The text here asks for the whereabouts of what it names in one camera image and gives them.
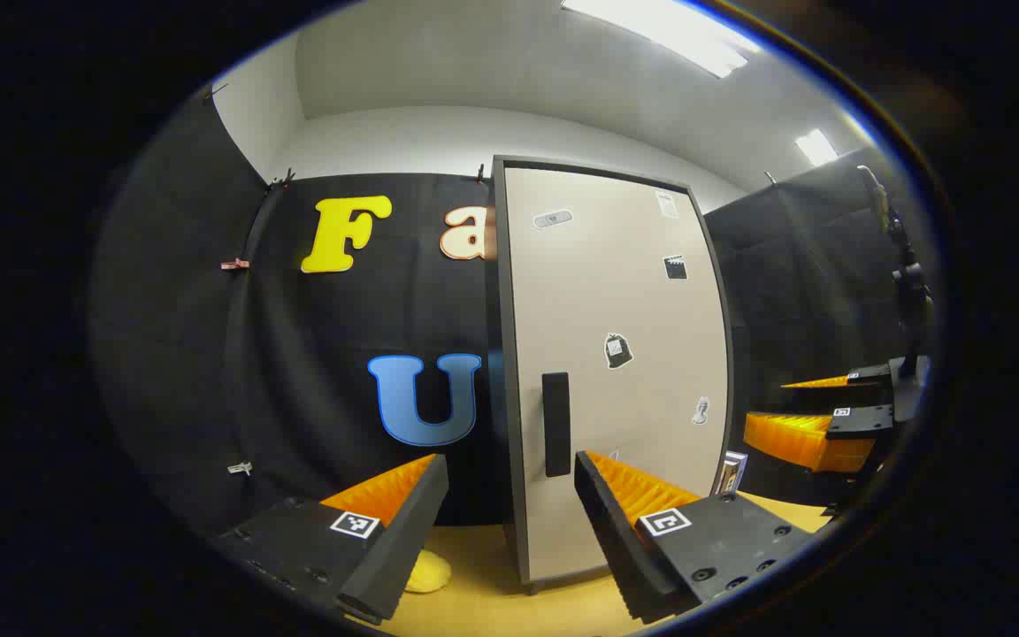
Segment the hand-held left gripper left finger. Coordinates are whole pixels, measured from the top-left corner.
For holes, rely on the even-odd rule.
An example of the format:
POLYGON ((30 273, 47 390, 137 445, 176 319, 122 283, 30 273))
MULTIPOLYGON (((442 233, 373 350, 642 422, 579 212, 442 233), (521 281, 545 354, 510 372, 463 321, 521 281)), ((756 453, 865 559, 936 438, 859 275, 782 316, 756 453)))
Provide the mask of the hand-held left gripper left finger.
POLYGON ((399 608, 448 484, 448 460, 430 453, 324 500, 288 497, 210 544, 300 608, 381 625, 399 608))

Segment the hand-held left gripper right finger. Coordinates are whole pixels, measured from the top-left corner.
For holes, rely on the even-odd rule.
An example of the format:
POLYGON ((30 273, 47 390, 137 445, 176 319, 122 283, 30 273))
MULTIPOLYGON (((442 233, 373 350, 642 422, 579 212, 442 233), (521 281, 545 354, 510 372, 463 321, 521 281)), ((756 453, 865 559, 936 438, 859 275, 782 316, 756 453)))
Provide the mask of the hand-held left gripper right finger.
POLYGON ((620 596, 646 625, 756 583, 812 536, 747 497, 693 495, 600 453, 577 453, 573 477, 620 596))

